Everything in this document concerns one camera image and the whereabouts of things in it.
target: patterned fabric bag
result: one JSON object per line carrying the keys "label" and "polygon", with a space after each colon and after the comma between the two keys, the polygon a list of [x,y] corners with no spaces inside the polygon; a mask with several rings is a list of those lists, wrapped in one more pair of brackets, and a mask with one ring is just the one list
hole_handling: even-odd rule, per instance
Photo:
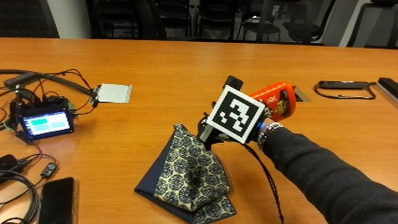
{"label": "patterned fabric bag", "polygon": [[210,223],[237,213],[220,159],[181,124],[134,190],[189,223]]}

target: sweater sleeve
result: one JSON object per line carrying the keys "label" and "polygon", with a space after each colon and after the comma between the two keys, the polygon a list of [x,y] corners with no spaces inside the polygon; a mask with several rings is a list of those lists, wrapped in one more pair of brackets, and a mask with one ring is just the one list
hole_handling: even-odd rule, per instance
{"label": "sweater sleeve", "polygon": [[329,223],[398,223],[398,193],[302,134],[278,128],[262,150]]}

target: chair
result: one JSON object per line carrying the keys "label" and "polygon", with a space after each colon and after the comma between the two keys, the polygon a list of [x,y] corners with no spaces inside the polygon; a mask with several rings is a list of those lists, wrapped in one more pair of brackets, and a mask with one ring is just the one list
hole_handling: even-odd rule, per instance
{"label": "chair", "polygon": [[138,24],[138,39],[165,40],[166,33],[153,0],[133,0]]}
{"label": "chair", "polygon": [[160,0],[156,6],[164,27],[168,29],[185,29],[185,36],[192,35],[189,0]]}
{"label": "chair", "polygon": [[111,31],[112,38],[118,37],[114,36],[118,26],[130,30],[130,38],[136,37],[136,13],[129,0],[103,0],[93,9],[100,38],[109,38],[108,31]]}
{"label": "chair", "polygon": [[289,21],[284,22],[289,37],[301,44],[310,44],[313,41],[313,3],[310,0],[284,0],[282,4],[289,5],[288,15]]}
{"label": "chair", "polygon": [[[238,30],[237,30],[237,39],[238,39],[238,35],[240,35],[240,31],[241,31],[242,27],[244,27],[242,40],[245,40],[248,30],[254,33],[258,33],[262,4],[264,4],[264,0],[246,1],[246,7],[242,12],[240,26],[238,26]],[[274,15],[273,15],[272,7],[269,7],[269,12],[266,13],[265,21],[266,21],[266,23],[265,23],[262,34],[268,36],[268,40],[269,40],[269,37],[272,34],[278,34],[277,41],[280,41],[281,31],[280,31],[280,28],[277,26],[274,26]]]}
{"label": "chair", "polygon": [[230,31],[229,40],[234,37],[236,0],[200,0],[197,33],[202,37],[202,30]]}
{"label": "chair", "polygon": [[347,47],[397,49],[397,3],[398,1],[373,1],[361,6]]}
{"label": "chair", "polygon": [[0,36],[59,38],[48,1],[1,0]]}

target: wooden table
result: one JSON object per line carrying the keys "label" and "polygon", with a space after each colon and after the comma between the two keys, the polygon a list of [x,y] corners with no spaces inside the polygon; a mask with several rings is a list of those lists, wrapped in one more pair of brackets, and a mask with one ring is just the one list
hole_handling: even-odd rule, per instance
{"label": "wooden table", "polygon": [[[252,93],[277,81],[294,84],[310,98],[298,103],[282,124],[306,134],[375,181],[398,190],[397,104],[378,88],[377,98],[333,100],[313,92],[319,80],[398,80],[398,51],[257,44],[222,44],[134,40],[0,39],[1,68],[57,72],[81,71],[92,86],[101,83],[133,86],[128,104],[100,104],[76,120],[76,132],[39,141],[57,158],[55,179],[79,180],[80,223],[182,223],[134,193],[148,168],[182,123],[197,133],[202,112],[221,94],[229,75],[244,80]],[[85,101],[79,92],[47,83],[75,105]],[[0,98],[4,105],[13,94]],[[0,132],[1,155],[21,158],[37,151],[12,133]],[[233,143],[214,146],[222,161],[237,215],[220,223],[280,223],[265,175],[246,150]],[[273,173],[286,223],[325,223],[305,196],[261,156]],[[35,182],[47,164],[27,172]],[[17,187],[1,189],[16,191]],[[23,216],[28,198],[1,209],[0,220]]]}

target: qr-like marker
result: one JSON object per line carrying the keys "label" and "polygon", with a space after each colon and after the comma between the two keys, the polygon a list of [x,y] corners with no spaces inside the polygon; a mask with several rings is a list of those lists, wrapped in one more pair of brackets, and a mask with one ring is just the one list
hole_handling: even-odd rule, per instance
{"label": "qr-like marker", "polygon": [[261,102],[225,86],[206,122],[240,143],[245,143],[264,109]]}

